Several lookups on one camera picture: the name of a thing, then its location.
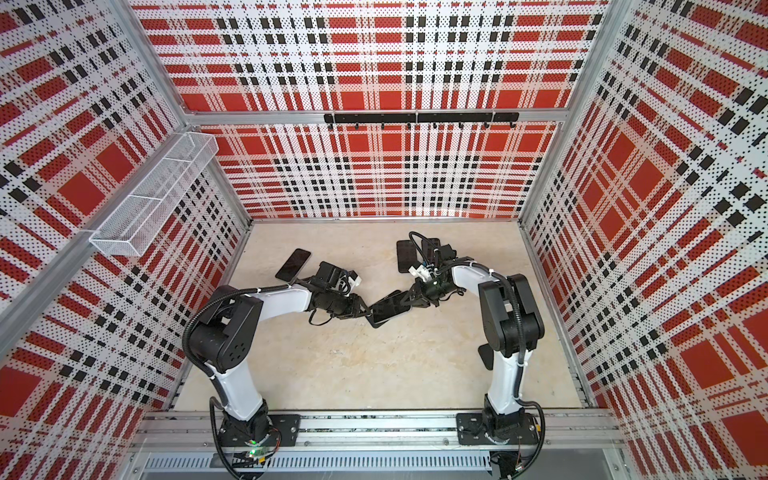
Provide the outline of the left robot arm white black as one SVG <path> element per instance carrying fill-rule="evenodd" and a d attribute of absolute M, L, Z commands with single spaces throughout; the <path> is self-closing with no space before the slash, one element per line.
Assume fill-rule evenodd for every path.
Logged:
<path fill-rule="evenodd" d="M 367 305 L 354 292 L 360 283 L 357 272 L 323 262 L 315 275 L 278 286 L 220 286 L 185 327 L 182 348 L 211 381 L 227 415 L 250 421 L 264 410 L 246 363 L 259 323 L 318 310 L 332 319 L 364 317 Z"/>

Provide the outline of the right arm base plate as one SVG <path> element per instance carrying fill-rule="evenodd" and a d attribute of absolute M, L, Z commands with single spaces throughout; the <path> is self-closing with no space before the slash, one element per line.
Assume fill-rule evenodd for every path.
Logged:
<path fill-rule="evenodd" d="M 492 411 L 456 415 L 458 441 L 461 445 L 524 445 L 539 441 L 536 417 L 524 411 L 496 415 Z"/>

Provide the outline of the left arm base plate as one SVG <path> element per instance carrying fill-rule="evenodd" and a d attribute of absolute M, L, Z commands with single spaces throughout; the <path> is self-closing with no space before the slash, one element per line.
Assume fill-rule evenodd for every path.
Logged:
<path fill-rule="evenodd" d="M 216 427 L 216 437 L 222 447 L 292 447 L 300 421 L 296 414 L 257 415 L 248 421 L 225 414 Z"/>

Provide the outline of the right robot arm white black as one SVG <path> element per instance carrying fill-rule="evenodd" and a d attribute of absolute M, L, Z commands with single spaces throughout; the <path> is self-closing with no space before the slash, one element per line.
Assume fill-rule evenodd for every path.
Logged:
<path fill-rule="evenodd" d="M 470 257 L 458 257 L 449 245 L 437 245 L 419 232 L 411 231 L 409 242 L 421 264 L 410 270 L 415 282 L 402 303 L 411 308 L 437 307 L 454 294 L 475 295 L 492 358 L 486 394 L 490 414 L 507 420 L 532 408 L 534 403 L 523 399 L 522 389 L 544 327 L 527 278 L 505 276 Z"/>

